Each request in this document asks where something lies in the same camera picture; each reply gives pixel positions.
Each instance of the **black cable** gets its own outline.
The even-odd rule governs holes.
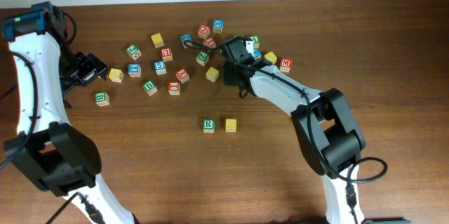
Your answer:
[[[1,97],[0,100],[3,100],[6,98],[9,94],[11,94],[15,89],[17,88],[17,84],[15,84],[13,87],[11,87],[7,92],[5,92]]]
[[[27,136],[25,137],[25,140],[13,154],[11,154],[9,157],[7,157],[6,160],[0,164],[0,170],[5,168],[6,165],[8,165],[10,162],[12,162],[23,151],[23,149],[27,147],[28,142],[31,138],[31,135],[33,134],[34,127],[36,126],[36,120],[37,120],[37,80],[36,80],[36,75],[35,75],[33,67],[32,67],[32,63],[30,61],[28,61],[28,59],[26,59],[23,55],[20,55],[19,53],[12,52],[12,51],[8,52],[8,53],[23,60],[25,62],[25,66],[28,67],[29,74],[31,75],[32,82],[33,82],[33,113],[32,113],[32,117],[31,117],[31,125],[29,126],[29,130],[28,130]]]
[[[227,41],[227,43],[231,43],[231,42],[233,42],[233,41],[235,41],[235,40],[237,40],[237,39],[239,39],[239,37],[234,37],[233,39]],[[212,51],[212,52],[218,54],[219,56],[223,57],[225,60],[227,60],[227,61],[229,61],[229,62],[231,62],[231,63],[234,63],[235,65],[244,67],[244,68],[246,68],[246,69],[248,69],[248,70],[251,70],[251,71],[253,71],[253,72],[261,72],[261,73],[263,73],[263,74],[266,74],[266,75],[272,77],[273,79],[278,79],[279,81],[281,81],[281,82],[283,82],[283,83],[289,85],[290,87],[292,87],[293,89],[295,89],[296,91],[298,91],[298,92],[301,94],[301,96],[304,97],[304,99],[306,100],[306,106],[307,106],[307,131],[308,131],[308,133],[309,133],[310,142],[311,142],[311,144],[312,144],[312,147],[314,148],[314,151],[315,151],[316,155],[318,156],[318,158],[319,158],[320,162],[322,163],[322,165],[323,165],[325,168],[327,168],[327,169],[329,170],[329,172],[332,173],[335,177],[337,177],[337,178],[339,178],[339,179],[341,179],[341,180],[343,180],[343,181],[345,181],[345,182],[347,182],[347,183],[363,184],[363,183],[373,182],[373,181],[375,181],[375,180],[381,178],[382,176],[384,176],[385,173],[387,172],[388,165],[387,165],[387,163],[386,163],[384,160],[382,160],[382,159],[380,159],[380,158],[377,158],[377,157],[366,157],[366,158],[362,158],[362,159],[358,160],[358,161],[351,167],[350,171],[352,172],[352,171],[354,170],[354,168],[355,168],[356,166],[358,166],[360,163],[365,162],[365,161],[368,161],[368,160],[372,160],[372,161],[380,162],[380,163],[383,165],[384,168],[382,169],[382,171],[381,171],[379,174],[377,174],[377,175],[375,175],[375,176],[373,176],[373,177],[370,177],[370,178],[364,178],[364,179],[351,179],[350,177],[345,178],[344,176],[341,176],[341,175],[338,173],[338,171],[336,171],[336,170],[334,170],[332,167],[330,167],[330,165],[327,163],[327,161],[326,161],[326,160],[324,159],[324,157],[321,155],[321,153],[320,153],[318,147],[316,146],[316,142],[315,142],[315,139],[314,139],[313,131],[312,131],[312,129],[311,129],[311,113],[312,113],[312,111],[311,111],[310,99],[309,99],[309,96],[307,95],[307,93],[306,93],[304,90],[298,88],[296,85],[290,83],[289,81],[287,81],[287,80],[285,80],[285,79],[283,79],[283,78],[281,78],[281,77],[276,76],[276,75],[273,74],[273,73],[270,73],[270,72],[267,72],[267,71],[265,71],[265,70],[261,70],[261,69],[255,68],[255,67],[251,67],[251,66],[248,66],[248,65],[244,65],[244,64],[242,64],[242,63],[236,62],[235,60],[232,60],[232,59],[230,59],[230,58],[227,58],[226,56],[224,56],[223,54],[221,54],[220,52],[217,51],[218,49],[220,49],[220,48],[223,46],[223,44],[219,45],[217,48],[209,48],[209,47],[207,47],[207,46],[205,46],[205,45],[203,45],[203,44],[200,44],[200,43],[198,43],[198,42],[196,42],[196,41],[185,40],[185,41],[184,41],[184,45],[187,46],[187,47],[189,47],[189,48],[196,49],[196,50]]]
[[[64,209],[75,199],[76,196],[81,198],[81,202],[84,202],[86,198],[79,192],[75,192],[62,206],[56,211],[53,216],[46,222],[46,224],[51,224],[63,211]]]
[[[73,40],[75,40],[76,23],[75,23],[75,20],[68,13],[66,13],[64,11],[63,11],[63,13],[64,13],[64,16],[67,16],[70,19],[70,22],[72,22],[72,25],[73,25],[73,35],[72,35],[72,37],[69,40],[67,40],[67,45],[70,45],[70,44],[72,44]]]

